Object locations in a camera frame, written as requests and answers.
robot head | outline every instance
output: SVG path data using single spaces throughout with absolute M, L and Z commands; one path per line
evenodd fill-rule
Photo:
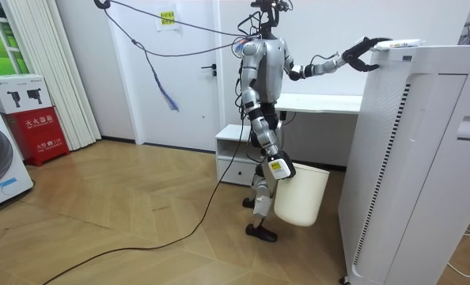
M 283 0 L 255 0 L 251 7 L 260 8 L 261 12 L 266 13 L 268 21 L 261 24 L 264 29 L 275 28 L 279 25 L 279 12 L 287 12 L 290 6 Z

vent grille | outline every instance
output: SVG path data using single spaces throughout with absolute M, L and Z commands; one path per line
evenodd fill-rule
M 392 135 L 390 135 L 388 147 L 386 148 L 385 158 L 383 159 L 383 163 L 381 165 L 381 169 L 377 177 L 376 187 L 372 195 L 372 200 L 370 201 L 369 213 L 367 214 L 365 224 L 363 225 L 362 236 L 360 237 L 360 241 L 358 242 L 358 247 L 356 248 L 356 254 L 354 255 L 354 262 L 353 262 L 354 265 L 358 264 L 358 258 L 360 257 L 360 252 L 362 251 L 363 242 L 365 241 L 367 230 L 369 229 L 369 224 L 372 218 L 372 214 L 374 212 L 374 207 L 376 205 L 377 196 L 379 195 L 379 190 L 381 188 L 381 182 L 383 181 L 383 176 L 385 175 L 386 165 L 388 164 L 388 159 L 390 157 L 390 153 L 392 152 L 393 143 L 395 142 L 396 131 L 399 128 L 400 119 L 402 118 L 402 112 L 404 111 L 404 106 L 406 105 L 407 95 L 409 94 L 410 88 L 411 88 L 411 84 L 406 84 L 404 94 L 402 95 L 402 99 L 400 100 L 399 110 L 397 112 L 395 121 L 393 123 Z

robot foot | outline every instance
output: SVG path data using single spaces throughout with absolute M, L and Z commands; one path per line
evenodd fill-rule
M 254 199 L 245 198 L 244 201 L 242 201 L 242 207 L 254 209 Z
M 265 229 L 261 225 L 258 226 L 257 228 L 254 228 L 252 224 L 248 224 L 248 226 L 245 227 L 245 234 L 259 238 L 262 241 L 267 241 L 267 242 L 277 241 L 277 234 L 272 233 L 270 230 Z

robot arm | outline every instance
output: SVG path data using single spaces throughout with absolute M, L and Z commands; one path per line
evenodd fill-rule
M 307 66 L 294 65 L 293 57 L 288 52 L 288 47 L 284 40 L 281 40 L 284 44 L 284 52 L 286 62 L 284 65 L 284 71 L 288 74 L 291 80 L 297 81 L 298 79 L 305 79 L 311 76 L 330 74 L 336 72 L 340 67 L 344 66 L 346 63 L 351 65 L 360 72 L 369 72 L 379 68 L 378 65 L 368 65 L 365 64 L 359 57 L 366 52 L 368 52 L 373 46 L 381 41 L 386 41 L 390 39 L 386 38 L 375 38 L 369 39 L 367 37 L 361 39 L 355 44 L 355 46 L 346 50 L 342 56 L 335 59 L 330 59 L 324 63 L 320 64 L 309 64 Z

door handle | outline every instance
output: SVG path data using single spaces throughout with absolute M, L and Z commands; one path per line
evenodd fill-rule
M 217 70 L 217 69 L 218 69 L 218 66 L 214 63 L 214 64 L 211 65 L 211 66 L 204 66 L 204 67 L 202 67 L 202 69 L 207 69 L 207 68 L 212 68 L 212 70 Z
M 215 63 L 212 64 L 211 66 L 202 67 L 202 69 L 207 69 L 207 68 L 212 68 L 212 76 L 218 76 L 218 72 L 217 72 L 218 66 Z

